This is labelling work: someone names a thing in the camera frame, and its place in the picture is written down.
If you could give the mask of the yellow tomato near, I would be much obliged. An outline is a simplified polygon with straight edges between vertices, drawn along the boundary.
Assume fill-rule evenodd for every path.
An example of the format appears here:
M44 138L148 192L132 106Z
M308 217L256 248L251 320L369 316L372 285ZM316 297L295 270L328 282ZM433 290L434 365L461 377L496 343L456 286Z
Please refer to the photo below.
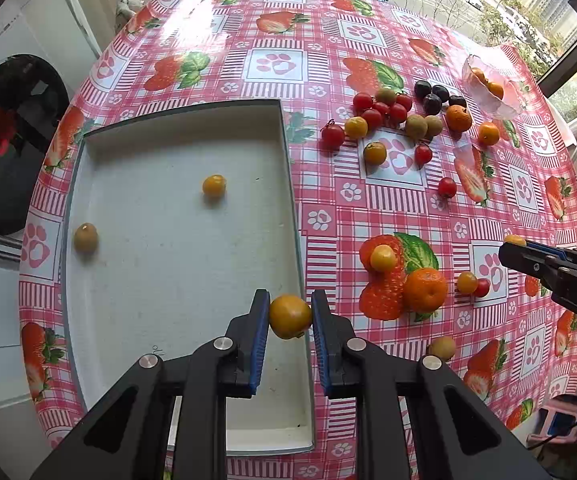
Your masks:
M477 286L479 286L479 279L470 271L462 272L456 281L456 291L461 295L473 295Z

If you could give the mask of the orange in bowl left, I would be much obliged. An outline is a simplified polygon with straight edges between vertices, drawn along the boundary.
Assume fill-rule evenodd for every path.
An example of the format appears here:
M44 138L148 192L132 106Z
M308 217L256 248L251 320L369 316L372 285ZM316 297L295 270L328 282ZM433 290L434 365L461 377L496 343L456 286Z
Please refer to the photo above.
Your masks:
M487 86L488 79L487 79L486 75L484 74L484 72L480 68L472 67L471 72L482 84L485 84L485 86Z

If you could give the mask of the orange kumquat large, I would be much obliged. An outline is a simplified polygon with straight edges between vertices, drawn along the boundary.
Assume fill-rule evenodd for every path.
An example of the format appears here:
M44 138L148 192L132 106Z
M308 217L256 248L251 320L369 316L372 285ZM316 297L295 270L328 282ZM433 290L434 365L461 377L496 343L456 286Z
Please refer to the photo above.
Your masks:
M484 146L493 146L500 140L500 130L494 122L482 122L477 131L477 142Z

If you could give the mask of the white rectangular tray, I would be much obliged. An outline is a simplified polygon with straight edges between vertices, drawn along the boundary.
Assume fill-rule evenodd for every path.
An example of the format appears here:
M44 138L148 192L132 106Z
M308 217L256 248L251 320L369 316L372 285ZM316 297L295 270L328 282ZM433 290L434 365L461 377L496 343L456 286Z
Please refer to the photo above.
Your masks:
M212 174L226 194L202 191ZM72 237L92 223L98 249ZM187 356L222 336L256 290L305 292L287 128L275 100L165 110L87 133L68 196L62 305L81 399L140 356Z

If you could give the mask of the brown longan near edge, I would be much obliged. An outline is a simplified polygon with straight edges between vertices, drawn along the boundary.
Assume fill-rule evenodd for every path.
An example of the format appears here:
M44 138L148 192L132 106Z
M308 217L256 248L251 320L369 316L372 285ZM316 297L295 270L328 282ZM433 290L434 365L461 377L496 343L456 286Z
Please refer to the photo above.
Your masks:
M455 356L456 350L457 344L453 337L441 336L432 340L427 347L427 354L448 362Z

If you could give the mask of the yellow cherry tomato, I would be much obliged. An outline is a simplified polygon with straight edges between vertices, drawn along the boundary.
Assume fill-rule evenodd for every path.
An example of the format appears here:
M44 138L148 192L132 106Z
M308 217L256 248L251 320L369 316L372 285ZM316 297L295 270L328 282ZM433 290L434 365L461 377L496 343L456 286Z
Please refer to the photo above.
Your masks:
M386 156L385 145L379 141L370 142L363 149L363 160L368 166L381 166Z
M307 302L294 295L276 297L269 307L269 324L281 339L302 336L313 322L313 312Z
M346 120L344 130L349 139L359 140L367 136L369 126L365 118L354 116Z

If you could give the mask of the large mandarin orange near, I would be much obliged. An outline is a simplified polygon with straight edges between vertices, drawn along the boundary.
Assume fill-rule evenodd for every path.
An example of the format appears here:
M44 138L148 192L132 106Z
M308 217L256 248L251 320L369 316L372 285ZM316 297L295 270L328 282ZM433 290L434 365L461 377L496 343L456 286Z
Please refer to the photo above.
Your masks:
M433 268L411 272L403 285L403 302L409 311L431 314L438 310L448 295L445 276Z

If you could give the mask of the yellow tomato small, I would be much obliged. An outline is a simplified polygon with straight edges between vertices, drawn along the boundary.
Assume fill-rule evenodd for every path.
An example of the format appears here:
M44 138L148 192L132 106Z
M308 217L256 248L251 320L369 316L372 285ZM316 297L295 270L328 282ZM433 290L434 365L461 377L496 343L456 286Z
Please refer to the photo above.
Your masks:
M210 200L219 200L226 194L226 178L221 174L212 174L203 181L202 191Z

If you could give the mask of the red cherry tomato cluster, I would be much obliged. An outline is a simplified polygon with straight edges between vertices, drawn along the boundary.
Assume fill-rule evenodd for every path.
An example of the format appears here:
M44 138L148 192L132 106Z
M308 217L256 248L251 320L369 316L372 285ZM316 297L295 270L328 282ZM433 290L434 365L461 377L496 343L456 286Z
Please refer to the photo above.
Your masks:
M407 112L412 108L411 96L404 93L399 93L398 96L396 96L396 103L401 105L405 110L407 110Z
M353 99L353 109L356 115L361 115L373 106L373 96L366 92L358 92Z
M368 130L373 131L381 128L384 124L382 114L375 108L368 108L361 114L361 118L367 123Z
M389 106L382 102L374 102L372 107L377 110L383 118L389 118Z
M399 126L400 124L405 122L407 120L407 117L408 117L407 108L401 105L400 103L394 103L389 109L389 119L395 126Z

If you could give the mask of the dark plum right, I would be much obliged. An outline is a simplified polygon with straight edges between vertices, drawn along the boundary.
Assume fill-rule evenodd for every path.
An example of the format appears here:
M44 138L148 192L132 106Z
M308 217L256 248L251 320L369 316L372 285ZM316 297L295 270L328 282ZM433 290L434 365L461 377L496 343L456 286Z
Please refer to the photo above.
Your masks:
M456 96L455 94L452 94L451 96L449 96L448 105L461 106L463 108L467 108L467 101L465 101L463 96Z

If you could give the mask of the black washing machine door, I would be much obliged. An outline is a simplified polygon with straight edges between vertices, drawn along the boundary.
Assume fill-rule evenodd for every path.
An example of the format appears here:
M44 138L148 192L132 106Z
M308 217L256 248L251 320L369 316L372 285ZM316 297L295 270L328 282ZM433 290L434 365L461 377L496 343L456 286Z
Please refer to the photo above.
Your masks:
M26 223L31 194L69 103L61 76L43 58L16 54L0 62L0 235Z

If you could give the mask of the yellow tomato on strawberry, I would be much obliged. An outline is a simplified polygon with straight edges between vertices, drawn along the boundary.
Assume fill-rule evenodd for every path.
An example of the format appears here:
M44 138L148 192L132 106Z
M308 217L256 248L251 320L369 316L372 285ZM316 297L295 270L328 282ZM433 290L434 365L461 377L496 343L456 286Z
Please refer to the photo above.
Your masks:
M379 245L373 249L370 256L370 266L374 272L385 273L398 266L395 250L389 245Z

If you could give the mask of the dark plum left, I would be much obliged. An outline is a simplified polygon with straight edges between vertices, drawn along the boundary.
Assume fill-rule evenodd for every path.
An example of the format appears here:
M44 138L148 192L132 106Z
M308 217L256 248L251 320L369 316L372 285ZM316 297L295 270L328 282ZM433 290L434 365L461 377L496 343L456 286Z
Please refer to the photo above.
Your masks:
M423 101L432 92L432 88L433 86L425 79L415 81L415 86L413 87L415 99Z

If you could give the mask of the small yellow kumquat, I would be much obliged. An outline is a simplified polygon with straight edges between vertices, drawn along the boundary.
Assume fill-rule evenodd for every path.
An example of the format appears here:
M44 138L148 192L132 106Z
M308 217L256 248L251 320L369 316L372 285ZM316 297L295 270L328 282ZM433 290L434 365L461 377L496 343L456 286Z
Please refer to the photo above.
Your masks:
M517 235L517 234L507 235L505 237L505 242L508 244L513 244L513 245L522 246L522 247L526 246L525 238L521 237L520 235Z

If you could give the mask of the orange in bowl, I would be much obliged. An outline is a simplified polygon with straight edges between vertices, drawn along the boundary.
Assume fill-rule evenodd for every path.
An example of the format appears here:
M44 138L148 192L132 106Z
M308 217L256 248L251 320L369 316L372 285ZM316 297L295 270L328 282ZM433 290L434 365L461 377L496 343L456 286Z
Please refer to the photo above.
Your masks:
M482 84L485 84L485 86L487 86L488 79L487 79L486 75L484 74L484 72L480 68L472 67L471 72Z
M495 96L499 100L502 100L503 97L505 96L505 89L503 89L502 85L498 84L497 82L491 80L488 81L487 89L493 96Z

